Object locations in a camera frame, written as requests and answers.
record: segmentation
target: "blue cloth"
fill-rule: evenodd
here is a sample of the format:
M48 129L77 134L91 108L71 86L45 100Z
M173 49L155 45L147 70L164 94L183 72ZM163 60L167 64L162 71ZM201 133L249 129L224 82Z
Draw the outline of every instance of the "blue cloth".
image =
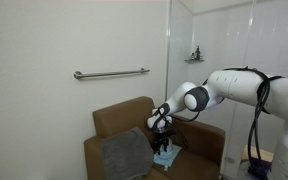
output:
M156 164L171 167L174 159L176 158L176 155L181 149L181 147L173 145L173 149L171 151L161 151L160 155L158 153L155 153L153 161Z

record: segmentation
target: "brown chair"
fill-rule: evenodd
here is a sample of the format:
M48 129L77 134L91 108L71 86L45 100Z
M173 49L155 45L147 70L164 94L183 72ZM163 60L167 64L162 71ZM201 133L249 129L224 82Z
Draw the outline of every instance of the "brown chair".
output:
M84 142L89 180L106 179L101 152L103 138L139 127L149 142L153 142L154 134L148 129L146 122L154 108L151 98L139 97L93 112L96 136ZM184 118L174 117L173 125L183 133L189 147L182 148L168 171L154 163L143 179L218 180L225 132L197 121L187 123L178 119ZM172 140L174 144L184 147L178 136L174 135Z

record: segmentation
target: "chair armrest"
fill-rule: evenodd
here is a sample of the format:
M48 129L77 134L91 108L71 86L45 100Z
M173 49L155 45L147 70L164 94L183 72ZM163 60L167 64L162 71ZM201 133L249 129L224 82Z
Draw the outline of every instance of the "chair armrest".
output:
M173 116L173 125L183 133L189 145L188 150L214 161L220 167L225 144L225 131L201 122L182 122L178 119L188 119ZM182 139L178 136L173 136L172 140L174 144L184 147Z
M86 169L89 180L106 179L101 150L102 139L100 136L94 136L84 142Z

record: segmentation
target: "metal grab bar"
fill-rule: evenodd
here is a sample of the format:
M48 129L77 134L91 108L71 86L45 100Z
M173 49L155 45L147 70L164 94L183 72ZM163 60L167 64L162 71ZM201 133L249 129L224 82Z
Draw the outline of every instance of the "metal grab bar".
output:
M134 73L143 74L146 72L150 72L150 70L141 68L141 70L138 70L138 71L122 71L122 72L108 72L108 73L94 73L94 74L82 74L80 71L76 71L74 73L74 77L76 79L81 79L85 77L115 76L115 75L121 75L121 74L134 74Z

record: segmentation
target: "gray towel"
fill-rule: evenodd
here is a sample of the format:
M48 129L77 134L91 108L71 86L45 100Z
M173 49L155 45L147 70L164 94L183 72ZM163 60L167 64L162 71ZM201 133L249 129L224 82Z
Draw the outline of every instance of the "gray towel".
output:
M108 180L141 179L153 165L153 150L137 127L104 139L102 151Z

